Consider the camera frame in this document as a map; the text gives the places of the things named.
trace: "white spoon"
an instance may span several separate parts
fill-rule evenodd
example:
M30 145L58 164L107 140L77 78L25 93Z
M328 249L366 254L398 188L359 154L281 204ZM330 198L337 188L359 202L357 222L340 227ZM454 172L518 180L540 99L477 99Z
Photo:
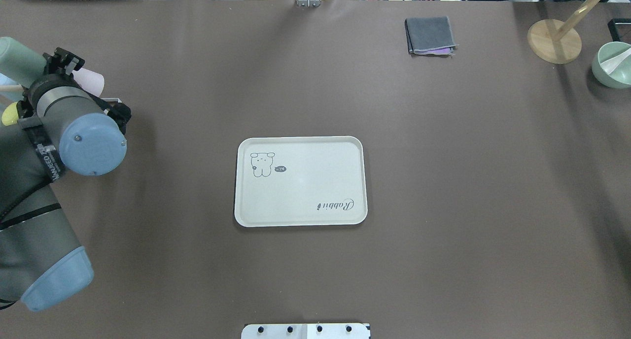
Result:
M605 73L611 74L628 56L631 56L631 48L628 48L621 54L618 54L617 56L609 58L606 61L602 62L600 64L600 67L602 67L602 70Z

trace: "yellow object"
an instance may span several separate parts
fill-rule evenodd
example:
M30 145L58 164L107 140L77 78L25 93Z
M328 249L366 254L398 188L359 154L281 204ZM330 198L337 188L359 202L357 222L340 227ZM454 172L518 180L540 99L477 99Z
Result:
M18 123L18 103L14 102L5 108L2 113L2 124L5 126L11 126Z

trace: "wooden stand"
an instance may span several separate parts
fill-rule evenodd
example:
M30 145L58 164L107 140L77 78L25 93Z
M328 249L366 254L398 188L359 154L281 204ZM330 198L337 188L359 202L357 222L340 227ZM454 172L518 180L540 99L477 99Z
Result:
M537 56L557 65L574 61L581 53L581 36L574 29L577 23L600 0L586 0L567 21L547 19L534 23L528 30L528 44Z

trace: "printed logo on tray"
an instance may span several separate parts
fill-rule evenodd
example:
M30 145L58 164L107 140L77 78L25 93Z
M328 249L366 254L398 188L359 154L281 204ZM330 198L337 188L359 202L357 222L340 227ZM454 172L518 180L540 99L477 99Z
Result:
M274 152L268 153L250 153L250 164L255 177L268 177L272 174L272 164L274 164ZM287 171L284 166L274 168L275 172L282 173Z
M319 203L317 204L317 210L324 211L327 209L342 209L343 211L349 211L349 209L353 208L353 206L354 206L353 199L346 199L342 202Z

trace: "green cup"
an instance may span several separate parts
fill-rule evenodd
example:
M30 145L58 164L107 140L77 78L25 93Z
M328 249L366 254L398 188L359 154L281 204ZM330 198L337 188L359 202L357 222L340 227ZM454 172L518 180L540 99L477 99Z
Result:
M631 58L625 59L611 74L605 73L601 65L602 62L621 54L629 47L631 45L628 43L618 41L609 42L600 47L592 62L592 72L598 81L609 88L631 87Z

